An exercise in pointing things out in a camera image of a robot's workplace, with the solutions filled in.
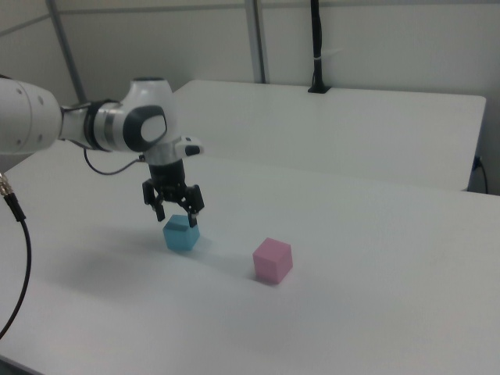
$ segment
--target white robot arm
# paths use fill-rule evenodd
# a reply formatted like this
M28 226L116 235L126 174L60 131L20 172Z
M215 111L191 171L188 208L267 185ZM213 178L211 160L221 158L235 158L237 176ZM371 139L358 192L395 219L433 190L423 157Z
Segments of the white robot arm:
M143 183L145 203L165 218L163 201L183 207L190 225L204 203L199 186L186 186L182 158L203 152L200 142L177 129L168 82L133 80L121 101L59 107L43 88L0 78L0 154L25 154L48 148L56 139L104 152L140 152L152 178Z

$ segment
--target black pole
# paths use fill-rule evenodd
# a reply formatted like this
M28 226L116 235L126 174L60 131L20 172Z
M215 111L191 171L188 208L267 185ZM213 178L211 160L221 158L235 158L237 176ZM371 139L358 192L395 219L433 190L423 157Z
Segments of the black pole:
M324 94L330 88L323 83L323 70L321 66L321 19L320 1L311 0L311 22L312 22L312 52L314 54L314 74L312 75L312 86L308 92Z
M88 102L88 100L87 96L85 95L84 86L81 83L80 75L78 74L77 66L75 65L75 60L73 59L73 55L71 54L70 44L68 43L66 34L64 33L63 23L61 22L61 17L57 10L57 6L55 5L55 0L45 0L45 4L47 4L48 14L52 18L55 34L59 39L59 45L61 47L62 55L66 60L66 66L68 67L68 71L70 72L71 81L73 82L75 92L77 93L78 102L80 104L86 103Z

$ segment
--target black cable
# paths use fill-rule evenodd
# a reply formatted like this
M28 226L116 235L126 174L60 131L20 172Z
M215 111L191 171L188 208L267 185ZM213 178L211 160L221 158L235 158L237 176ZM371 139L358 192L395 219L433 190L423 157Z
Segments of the black cable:
M488 194L488 178L486 177L486 170L484 170L483 163L480 165L481 170L483 171L483 177L484 177L484 193Z
M30 232L28 231L28 227L26 225L26 222L24 221L26 217L23 214L23 210L19 206L19 203L17 202L17 198L14 195L14 193L8 193L7 195L4 196L4 199L9 205L10 209L12 210L12 213L16 217L16 220L19 221L21 223L21 226L23 227L24 237L26 238L27 259L26 259L26 273L24 274L23 288L21 289L21 294L19 296L19 299L17 300L14 311L12 311L9 320L3 327L2 331L0 332L0 340L4 337L5 333L7 333L7 330L9 330L14 319L16 318L17 313L21 308L21 305L23 304L24 296L26 295L26 290L28 289L28 283L30 282L30 273L31 273L31 240L30 240Z
M112 176L114 174L118 174L120 172L123 172L124 170L126 170L127 168L133 166L135 163L138 163L138 162L142 162L142 159L135 159L133 160L132 162L129 162L127 165L125 165L123 168L120 168L119 170L115 170L114 172L102 172L101 170L98 170L96 169L94 166L92 166L90 160L88 159L88 156L87 156L87 149L84 148L84 158L85 158L85 161L87 162L87 165L91 168L91 170L93 170L94 172L96 173L99 173L103 176Z
M71 140L71 139L69 139L69 141L70 141L71 143L73 143L74 145L76 145L76 146L78 146L78 147L82 148L83 150L87 149L87 147L86 147L86 146L84 146L84 145L82 145L80 142L73 141L73 140Z
M481 168L481 170L483 171L484 193L488 194L488 178L486 177L486 169L484 168L482 158L478 155L474 156L474 161L472 164L472 171L475 171L477 168Z

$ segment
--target cable connector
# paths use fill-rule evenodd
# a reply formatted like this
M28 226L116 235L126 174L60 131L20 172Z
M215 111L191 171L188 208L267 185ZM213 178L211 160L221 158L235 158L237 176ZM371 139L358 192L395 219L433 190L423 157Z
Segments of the cable connector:
M14 214L16 221L23 221L26 219L23 210L19 202L17 201L17 197L14 194L14 190L9 184L9 180L7 180L7 176L0 173L0 194L2 194L3 198L7 202L10 210Z
M13 189L9 184L9 180L7 180L7 176L3 173L0 173L0 194L2 197L5 197L8 194L12 194Z

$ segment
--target white table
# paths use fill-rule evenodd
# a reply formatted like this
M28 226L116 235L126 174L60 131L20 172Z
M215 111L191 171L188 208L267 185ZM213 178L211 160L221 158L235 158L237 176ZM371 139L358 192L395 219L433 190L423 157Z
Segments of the white table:
M130 158L90 157L108 170ZM497 197L209 156L186 173L206 208L178 255L142 202L146 166L101 177L59 142L10 170L34 263L0 355L54 375L500 368ZM0 223L8 316L25 254L6 206ZM277 287L253 278L265 237L292 245Z
M195 80L176 91L207 155L463 190L483 119L478 96Z

